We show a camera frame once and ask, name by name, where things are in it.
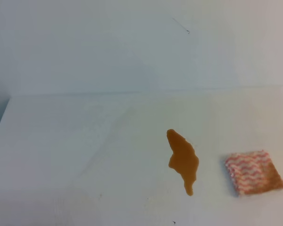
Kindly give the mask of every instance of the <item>white table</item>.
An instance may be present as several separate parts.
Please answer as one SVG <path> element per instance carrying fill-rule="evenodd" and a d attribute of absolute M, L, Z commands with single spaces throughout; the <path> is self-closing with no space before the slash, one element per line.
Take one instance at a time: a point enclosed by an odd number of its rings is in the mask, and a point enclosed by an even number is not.
<path fill-rule="evenodd" d="M 192 197 L 168 167 L 171 128 L 200 159 Z M 70 226 L 283 226 L 283 190 L 238 198 L 223 166 L 261 149 L 283 178 L 283 87 L 15 97 L 0 123 L 0 212 L 67 190 L 80 194 Z"/>

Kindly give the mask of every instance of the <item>dish cloth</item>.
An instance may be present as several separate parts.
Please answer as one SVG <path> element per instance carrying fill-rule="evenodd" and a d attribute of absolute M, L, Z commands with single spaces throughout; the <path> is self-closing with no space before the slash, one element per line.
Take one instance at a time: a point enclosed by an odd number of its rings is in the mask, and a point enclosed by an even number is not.
<path fill-rule="evenodd" d="M 238 195 L 283 189 L 283 181 L 264 150 L 233 153 L 226 158 L 225 166 Z"/>

